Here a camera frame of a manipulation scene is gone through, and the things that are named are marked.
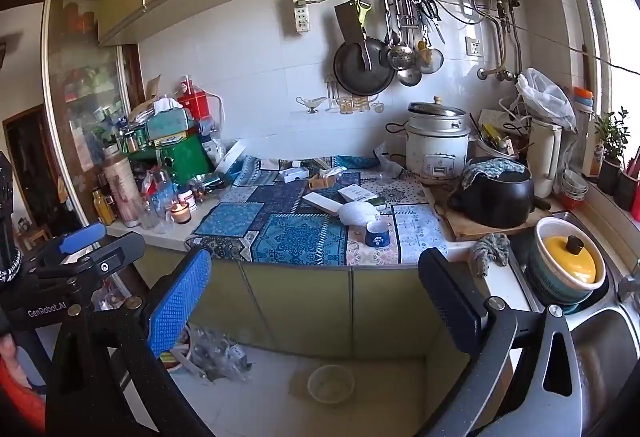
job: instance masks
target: screw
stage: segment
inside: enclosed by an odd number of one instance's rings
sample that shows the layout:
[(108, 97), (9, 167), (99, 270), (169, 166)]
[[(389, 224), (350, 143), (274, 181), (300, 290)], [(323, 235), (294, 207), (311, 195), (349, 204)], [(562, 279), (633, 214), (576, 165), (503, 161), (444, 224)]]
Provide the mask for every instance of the screw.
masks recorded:
[(492, 309), (496, 311), (501, 311), (506, 307), (506, 303), (500, 296), (491, 296), (487, 301), (487, 305), (489, 305)]
[(124, 300), (124, 305), (127, 309), (135, 310), (142, 305), (142, 298), (140, 296), (130, 296)]
[(549, 305), (549, 312), (556, 318), (562, 318), (562, 309), (558, 305)]
[(74, 303), (73, 305), (71, 305), (67, 310), (66, 313), (69, 316), (78, 316), (78, 314), (80, 313), (80, 311), (82, 311), (82, 307), (79, 306), (77, 303)]

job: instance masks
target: wall outlet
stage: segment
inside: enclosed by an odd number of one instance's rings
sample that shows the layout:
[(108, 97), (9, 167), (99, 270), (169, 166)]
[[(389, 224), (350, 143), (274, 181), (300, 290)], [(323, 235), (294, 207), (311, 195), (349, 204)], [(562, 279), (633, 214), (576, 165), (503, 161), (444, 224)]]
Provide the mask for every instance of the wall outlet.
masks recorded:
[(304, 4), (306, 0), (293, 0), (296, 6), (293, 14), (296, 21), (296, 32), (303, 33), (311, 30), (311, 22), (309, 21), (309, 6)]
[(477, 56), (478, 58), (484, 57), (484, 52), (482, 52), (482, 43), (480, 40), (470, 38), (469, 36), (466, 36), (465, 40), (467, 56)]

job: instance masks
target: blue cup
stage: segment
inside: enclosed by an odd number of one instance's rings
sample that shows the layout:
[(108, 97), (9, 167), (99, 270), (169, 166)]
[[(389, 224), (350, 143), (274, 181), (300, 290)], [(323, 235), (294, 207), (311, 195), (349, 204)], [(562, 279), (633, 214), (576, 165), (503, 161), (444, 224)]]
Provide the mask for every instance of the blue cup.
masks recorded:
[(371, 221), (367, 223), (367, 233), (364, 243), (369, 247), (386, 247), (391, 243), (389, 225), (386, 221)]

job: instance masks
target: floor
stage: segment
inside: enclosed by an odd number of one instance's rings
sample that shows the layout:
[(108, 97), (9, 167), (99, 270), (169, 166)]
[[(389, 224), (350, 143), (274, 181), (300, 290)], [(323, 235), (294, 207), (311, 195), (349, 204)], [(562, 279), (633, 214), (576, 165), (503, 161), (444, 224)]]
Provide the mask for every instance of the floor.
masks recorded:
[[(331, 361), (352, 370), (356, 390), (348, 403), (326, 407), (309, 396), (306, 381), (329, 361), (244, 349), (254, 364), (245, 383), (172, 373), (217, 437), (412, 437), (424, 422), (423, 359)], [(136, 419), (152, 426), (130, 387), (126, 396)]]

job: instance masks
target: glass cabinet door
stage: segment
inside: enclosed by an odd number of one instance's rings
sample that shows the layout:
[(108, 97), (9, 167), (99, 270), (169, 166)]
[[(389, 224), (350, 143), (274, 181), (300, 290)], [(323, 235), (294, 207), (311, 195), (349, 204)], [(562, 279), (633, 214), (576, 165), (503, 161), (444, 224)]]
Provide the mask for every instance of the glass cabinet door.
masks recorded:
[(49, 71), (45, 92), (50, 92), (63, 163), (89, 223), (97, 221), (92, 189), (102, 171), (102, 149), (115, 142), (116, 124), (125, 115), (117, 48), (98, 46), (96, 7), (97, 0), (50, 0), (43, 45)]

